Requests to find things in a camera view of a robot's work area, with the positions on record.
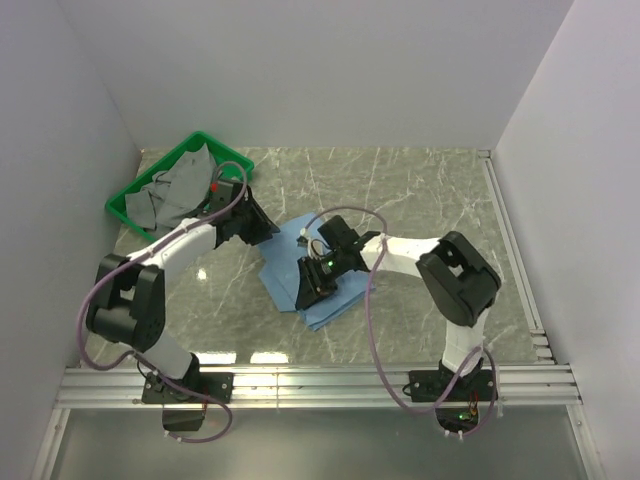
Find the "light blue long sleeve shirt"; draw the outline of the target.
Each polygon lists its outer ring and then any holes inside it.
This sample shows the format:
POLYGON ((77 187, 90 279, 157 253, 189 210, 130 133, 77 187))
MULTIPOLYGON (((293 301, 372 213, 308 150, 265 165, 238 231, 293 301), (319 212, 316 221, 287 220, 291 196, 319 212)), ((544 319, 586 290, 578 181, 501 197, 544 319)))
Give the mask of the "light blue long sleeve shirt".
POLYGON ((258 245, 265 260, 259 278, 280 312, 298 313, 309 329, 317 331, 364 298, 368 274, 348 272, 337 280, 337 291, 331 297, 307 310, 295 308, 300 284, 297 260, 306 255, 297 238, 313 216, 307 213, 284 223, 272 239, 258 245))

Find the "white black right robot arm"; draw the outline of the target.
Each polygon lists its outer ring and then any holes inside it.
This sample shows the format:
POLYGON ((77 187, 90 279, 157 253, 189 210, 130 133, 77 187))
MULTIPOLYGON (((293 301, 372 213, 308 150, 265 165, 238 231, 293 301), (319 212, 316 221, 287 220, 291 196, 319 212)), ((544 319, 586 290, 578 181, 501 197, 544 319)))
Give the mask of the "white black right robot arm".
POLYGON ((482 363, 484 325, 502 282, 467 238, 456 231, 430 239, 374 231, 360 235, 339 215, 318 232, 324 250, 307 226, 300 230, 298 241, 307 255, 297 261, 296 308, 306 310, 333 296, 338 279, 348 272, 387 271, 419 278, 446 319, 442 391, 455 400, 472 392, 482 363))

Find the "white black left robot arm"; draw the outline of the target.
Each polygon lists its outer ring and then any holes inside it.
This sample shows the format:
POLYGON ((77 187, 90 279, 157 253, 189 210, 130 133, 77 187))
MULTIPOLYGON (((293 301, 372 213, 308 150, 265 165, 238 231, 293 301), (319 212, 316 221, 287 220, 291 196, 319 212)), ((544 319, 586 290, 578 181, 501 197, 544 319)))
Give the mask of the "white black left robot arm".
POLYGON ((235 236, 255 246, 279 232, 241 181, 213 182, 207 200, 203 216, 182 219, 148 247, 104 257, 80 311, 90 333, 126 346, 179 402, 192 401, 204 388, 197 356, 166 330, 167 283, 235 236))

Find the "grey long sleeve shirt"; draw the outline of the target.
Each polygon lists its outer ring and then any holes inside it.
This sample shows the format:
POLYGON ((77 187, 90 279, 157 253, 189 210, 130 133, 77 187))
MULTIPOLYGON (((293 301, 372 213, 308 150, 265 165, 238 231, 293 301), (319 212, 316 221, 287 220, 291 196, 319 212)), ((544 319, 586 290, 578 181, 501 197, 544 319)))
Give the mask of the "grey long sleeve shirt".
POLYGON ((216 172, 206 145, 185 152, 168 171, 160 171, 137 193, 126 197, 129 217, 154 238, 171 232, 185 218, 197 216, 216 172))

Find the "green plastic bin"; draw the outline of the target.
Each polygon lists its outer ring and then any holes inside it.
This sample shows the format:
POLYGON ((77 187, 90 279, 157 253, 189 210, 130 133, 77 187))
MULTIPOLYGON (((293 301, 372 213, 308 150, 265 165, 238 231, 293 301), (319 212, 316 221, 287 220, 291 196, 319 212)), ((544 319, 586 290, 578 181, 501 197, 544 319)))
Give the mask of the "green plastic bin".
POLYGON ((203 131, 196 131, 187 136, 155 163, 151 164, 146 170, 139 173, 132 183, 107 200, 105 210, 124 225, 128 226, 145 241, 151 243, 155 238, 129 217, 126 207, 126 197, 139 192, 143 186, 153 180, 153 176, 156 173, 168 171, 172 168, 185 152, 196 152, 200 150, 203 145, 207 146, 209 153, 213 155, 218 164, 233 162, 232 166, 226 166, 223 169, 223 176, 225 178, 240 178, 240 169, 243 169, 246 172, 247 180, 250 181, 252 179, 255 169, 255 163, 252 160, 215 139, 210 134, 203 131))

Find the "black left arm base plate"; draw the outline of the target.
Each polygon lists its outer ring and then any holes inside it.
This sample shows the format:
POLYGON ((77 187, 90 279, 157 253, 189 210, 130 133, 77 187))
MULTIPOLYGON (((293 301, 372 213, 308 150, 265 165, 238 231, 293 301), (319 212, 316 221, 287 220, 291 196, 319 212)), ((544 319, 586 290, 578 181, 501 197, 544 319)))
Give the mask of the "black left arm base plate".
MULTIPOLYGON (((207 395, 217 401, 228 404, 233 389, 233 374, 230 372, 198 373, 186 380, 173 380, 182 389, 207 395)), ((149 373, 142 390, 143 404, 172 405, 203 402, 198 396, 184 393, 168 385, 159 375, 149 373)))

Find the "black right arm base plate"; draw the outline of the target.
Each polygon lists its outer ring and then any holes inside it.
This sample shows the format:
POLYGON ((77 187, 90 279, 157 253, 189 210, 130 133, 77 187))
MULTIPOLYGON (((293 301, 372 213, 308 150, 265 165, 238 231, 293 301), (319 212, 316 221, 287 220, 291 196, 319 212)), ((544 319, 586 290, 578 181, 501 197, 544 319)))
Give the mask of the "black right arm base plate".
MULTIPOLYGON (((408 383, 402 388, 412 403, 435 403, 448 387, 452 374, 444 370, 411 370, 408 383)), ((479 370, 459 378, 444 402, 489 402, 497 399, 495 381, 490 370, 479 370)))

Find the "aluminium front mounting rail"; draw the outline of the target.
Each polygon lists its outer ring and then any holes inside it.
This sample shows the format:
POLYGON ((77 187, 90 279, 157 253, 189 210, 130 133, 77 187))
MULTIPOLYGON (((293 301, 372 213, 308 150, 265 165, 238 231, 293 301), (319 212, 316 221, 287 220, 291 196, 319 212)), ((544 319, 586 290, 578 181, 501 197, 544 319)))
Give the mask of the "aluminium front mounting rail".
MULTIPOLYGON (((233 409, 387 408, 389 396, 372 365, 295 367, 284 364, 206 366, 207 374, 233 375, 233 409)), ((582 398, 567 365, 507 365, 497 368, 505 406, 579 405, 582 398)), ((143 408, 143 378, 134 369, 97 372, 68 369, 54 406, 58 409, 143 408)))

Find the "aluminium side rail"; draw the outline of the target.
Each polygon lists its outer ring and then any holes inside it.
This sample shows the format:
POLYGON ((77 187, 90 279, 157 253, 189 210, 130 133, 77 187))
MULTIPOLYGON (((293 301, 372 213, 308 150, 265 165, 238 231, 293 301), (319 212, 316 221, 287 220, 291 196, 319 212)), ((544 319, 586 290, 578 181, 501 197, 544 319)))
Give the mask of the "aluminium side rail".
POLYGON ((536 362, 547 365, 556 364, 557 361, 552 352, 546 330, 541 321, 526 268, 509 218, 506 203, 500 189, 492 162, 492 151, 479 150, 477 154, 482 165, 501 235, 506 247, 509 264, 514 275, 515 284, 524 309, 525 318, 533 342, 534 352, 537 357, 536 362))

